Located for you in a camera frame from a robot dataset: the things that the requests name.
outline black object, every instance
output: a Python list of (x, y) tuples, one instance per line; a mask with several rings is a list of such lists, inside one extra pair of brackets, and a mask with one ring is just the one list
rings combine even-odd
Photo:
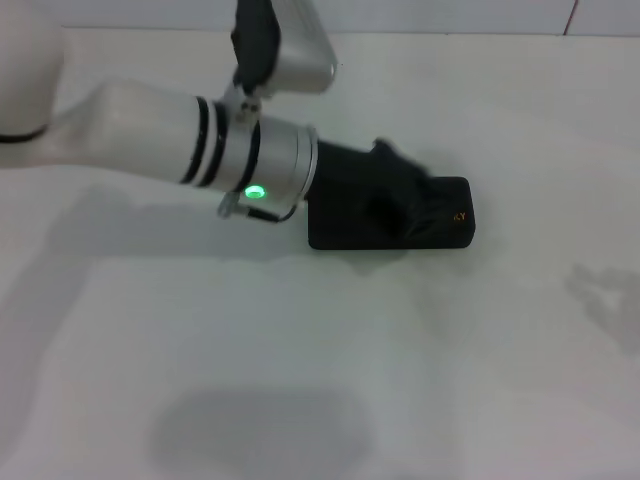
[(229, 124), (227, 123), (227, 114), (224, 110), (224, 106), (220, 102), (215, 102), (213, 108), (216, 113), (216, 126), (218, 127), (218, 136), (216, 137), (216, 146), (213, 149), (213, 155), (211, 162), (207, 167), (207, 171), (200, 181), (199, 187), (206, 188), (213, 183), (218, 174), (220, 163), (222, 163), (222, 156), (224, 155), (224, 149), (227, 146), (227, 134), (229, 133)]
[(196, 97), (198, 101), (198, 111), (199, 111), (199, 127), (198, 127), (198, 138), (196, 140), (196, 147), (193, 151), (193, 155), (191, 156), (191, 163), (189, 164), (189, 169), (187, 173), (185, 173), (184, 178), (180, 183), (189, 184), (193, 181), (193, 178), (198, 173), (198, 169), (200, 168), (200, 164), (202, 163), (202, 155), (204, 155), (204, 149), (207, 145), (207, 136), (209, 135), (209, 107), (207, 106), (207, 102), (202, 97)]
[(278, 61), (280, 25), (271, 0), (238, 0), (231, 41), (238, 60), (234, 84), (251, 95), (269, 80)]
[(35, 140), (39, 136), (41, 136), (44, 132), (47, 131), (47, 126), (45, 125), (38, 130), (26, 133), (24, 135), (2, 135), (0, 134), (0, 143), (25, 143), (30, 142), (31, 140)]
[(317, 250), (466, 248), (475, 233), (469, 182), (431, 177), (376, 142), (362, 153), (324, 142), (307, 195)]

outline white wall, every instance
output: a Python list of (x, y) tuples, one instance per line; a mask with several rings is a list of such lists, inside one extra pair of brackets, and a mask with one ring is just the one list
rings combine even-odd
[(580, 0), (573, 35), (640, 35), (640, 1)]
[[(235, 0), (34, 0), (68, 26), (229, 30)], [(574, 0), (315, 0), (330, 31), (561, 34)]]

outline white surface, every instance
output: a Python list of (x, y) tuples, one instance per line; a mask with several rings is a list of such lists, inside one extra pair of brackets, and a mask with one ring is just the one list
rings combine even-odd
[(0, 135), (30, 135), (49, 123), (63, 30), (22, 2), (0, 0), (0, 11)]
[[(70, 38), (61, 105), (233, 67), (226, 34)], [(638, 40), (332, 40), (334, 88), (267, 112), (467, 176), (472, 247), (318, 254), (302, 216), (2, 172), (0, 479), (640, 477)]]
[(640, 35), (637, 0), (580, 0), (571, 23), (573, 35)]
[[(230, 30), (236, 0), (33, 0), (65, 25)], [(560, 34), (573, 0), (314, 0), (330, 31)]]

